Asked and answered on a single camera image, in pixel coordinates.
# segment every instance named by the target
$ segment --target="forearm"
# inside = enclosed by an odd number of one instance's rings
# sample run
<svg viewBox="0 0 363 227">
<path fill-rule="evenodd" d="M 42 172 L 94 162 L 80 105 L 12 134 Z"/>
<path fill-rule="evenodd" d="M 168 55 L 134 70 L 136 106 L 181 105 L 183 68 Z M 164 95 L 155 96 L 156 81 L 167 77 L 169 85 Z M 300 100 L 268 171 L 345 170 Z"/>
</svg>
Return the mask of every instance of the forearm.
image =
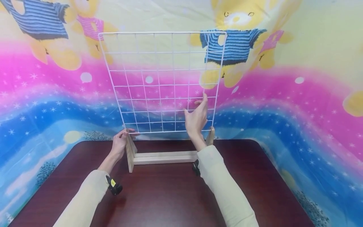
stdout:
<svg viewBox="0 0 363 227">
<path fill-rule="evenodd" d="M 89 227 L 94 212 L 108 189 L 107 175 L 106 171 L 93 170 L 53 227 Z"/>
<path fill-rule="evenodd" d="M 257 227 L 258 223 L 246 196 L 229 174 L 214 146 L 198 152 L 200 176 L 214 193 L 226 225 Z"/>
<path fill-rule="evenodd" d="M 201 133 L 190 133 L 189 137 L 198 152 L 207 146 Z"/>
</svg>

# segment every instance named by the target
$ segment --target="pink striped shirt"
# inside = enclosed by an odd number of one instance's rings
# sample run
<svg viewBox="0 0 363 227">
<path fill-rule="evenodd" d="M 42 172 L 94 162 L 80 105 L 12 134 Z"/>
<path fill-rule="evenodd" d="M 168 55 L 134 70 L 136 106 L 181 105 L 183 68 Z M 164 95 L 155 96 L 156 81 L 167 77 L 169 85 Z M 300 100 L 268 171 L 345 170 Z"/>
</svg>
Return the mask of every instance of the pink striped shirt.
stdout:
<svg viewBox="0 0 363 227">
<path fill-rule="evenodd" d="M 104 22 L 103 20 L 94 17 L 81 17 L 78 16 L 77 20 L 81 23 L 84 35 L 91 39 L 98 40 L 98 34 L 103 32 Z"/>
<path fill-rule="evenodd" d="M 261 48 L 260 53 L 262 53 L 265 50 L 270 50 L 276 47 L 277 42 L 281 39 L 282 35 L 284 34 L 283 30 L 278 30 L 271 34 L 265 41 L 264 45 Z"/>
</svg>

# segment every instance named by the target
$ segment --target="wooden stand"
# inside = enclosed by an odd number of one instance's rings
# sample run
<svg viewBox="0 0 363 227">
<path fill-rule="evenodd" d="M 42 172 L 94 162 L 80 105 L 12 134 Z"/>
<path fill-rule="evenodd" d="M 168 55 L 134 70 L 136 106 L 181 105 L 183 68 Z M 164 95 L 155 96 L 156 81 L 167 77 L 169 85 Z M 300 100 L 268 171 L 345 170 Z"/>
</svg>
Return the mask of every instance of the wooden stand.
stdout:
<svg viewBox="0 0 363 227">
<path fill-rule="evenodd" d="M 211 127 L 205 141 L 207 146 L 213 145 L 214 135 L 214 128 Z M 132 173 L 134 165 L 195 162 L 197 159 L 197 151 L 137 153 L 137 148 L 130 135 L 127 138 L 126 154 L 130 173 Z"/>
</svg>

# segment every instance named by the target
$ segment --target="white star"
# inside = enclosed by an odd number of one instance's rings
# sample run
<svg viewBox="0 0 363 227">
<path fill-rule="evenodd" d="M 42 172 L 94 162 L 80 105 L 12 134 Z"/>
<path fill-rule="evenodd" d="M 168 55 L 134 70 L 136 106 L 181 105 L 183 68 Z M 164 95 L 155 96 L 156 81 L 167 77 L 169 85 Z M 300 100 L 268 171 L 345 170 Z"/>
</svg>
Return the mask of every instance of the white star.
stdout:
<svg viewBox="0 0 363 227">
<path fill-rule="evenodd" d="M 38 75 L 37 75 L 37 74 L 35 74 L 35 73 L 30 74 L 30 78 L 32 78 L 32 79 L 37 79 L 37 78 L 38 78 Z"/>
</svg>

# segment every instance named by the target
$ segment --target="white wire grid panel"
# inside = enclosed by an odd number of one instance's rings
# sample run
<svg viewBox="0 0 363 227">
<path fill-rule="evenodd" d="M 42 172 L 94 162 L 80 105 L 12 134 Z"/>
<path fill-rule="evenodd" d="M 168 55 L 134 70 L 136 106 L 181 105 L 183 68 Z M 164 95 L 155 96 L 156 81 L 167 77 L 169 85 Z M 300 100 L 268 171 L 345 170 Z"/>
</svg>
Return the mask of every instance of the white wire grid panel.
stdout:
<svg viewBox="0 0 363 227">
<path fill-rule="evenodd" d="M 224 35 L 224 44 L 210 50 L 210 39 L 220 35 Z M 203 50 L 187 45 L 192 36 L 204 38 Z M 124 127 L 138 133 L 185 132 L 184 109 L 194 110 L 194 102 L 206 93 L 207 124 L 202 131 L 210 130 L 226 32 L 105 32 L 98 37 Z M 217 56 L 219 62 L 211 64 L 210 56 Z M 205 90 L 199 78 L 211 70 L 218 81 L 204 83 L 212 87 Z"/>
</svg>

